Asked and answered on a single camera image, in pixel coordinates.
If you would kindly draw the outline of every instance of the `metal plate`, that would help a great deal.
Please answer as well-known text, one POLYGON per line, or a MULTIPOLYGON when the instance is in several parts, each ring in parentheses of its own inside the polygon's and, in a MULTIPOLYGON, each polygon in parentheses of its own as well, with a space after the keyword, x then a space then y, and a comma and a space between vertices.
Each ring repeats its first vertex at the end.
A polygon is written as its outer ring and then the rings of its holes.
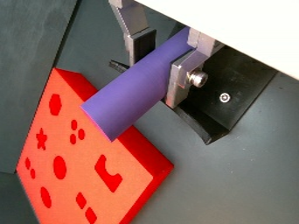
POLYGON ((231 130, 258 98, 277 70, 246 54, 225 47, 205 63, 203 71, 210 75, 202 88, 191 87, 189 98, 181 105, 201 110, 226 129, 231 130), (221 101, 229 93, 230 101, 221 101))

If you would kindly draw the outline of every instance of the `purple block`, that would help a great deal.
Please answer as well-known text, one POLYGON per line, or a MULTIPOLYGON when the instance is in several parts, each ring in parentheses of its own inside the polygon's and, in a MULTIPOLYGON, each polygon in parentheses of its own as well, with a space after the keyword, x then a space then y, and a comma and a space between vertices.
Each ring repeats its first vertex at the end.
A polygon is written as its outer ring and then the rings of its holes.
POLYGON ((82 104, 110 141, 165 98, 171 62, 191 49, 189 32, 185 28, 82 104))

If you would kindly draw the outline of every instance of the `red board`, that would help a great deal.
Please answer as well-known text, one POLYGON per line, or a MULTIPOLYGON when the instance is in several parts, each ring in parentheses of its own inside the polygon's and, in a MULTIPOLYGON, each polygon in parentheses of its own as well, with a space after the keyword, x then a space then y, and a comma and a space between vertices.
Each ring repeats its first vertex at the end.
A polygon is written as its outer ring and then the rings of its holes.
POLYGON ((17 168, 45 224, 129 223, 174 168, 135 127, 106 139, 81 109, 97 92, 53 70, 17 168))

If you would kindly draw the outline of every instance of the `screw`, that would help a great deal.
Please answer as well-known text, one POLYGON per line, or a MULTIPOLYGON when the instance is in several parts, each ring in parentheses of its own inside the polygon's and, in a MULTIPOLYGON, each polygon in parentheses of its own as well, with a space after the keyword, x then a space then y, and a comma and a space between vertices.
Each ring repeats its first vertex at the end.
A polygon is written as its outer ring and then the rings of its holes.
POLYGON ((222 102, 229 102, 229 101, 230 101, 230 94, 223 93, 223 94, 219 96, 219 100, 221 100, 222 102))
POLYGON ((189 75, 190 83, 197 88, 201 88, 205 85, 207 79, 209 79, 209 75, 199 68, 197 68, 189 75))

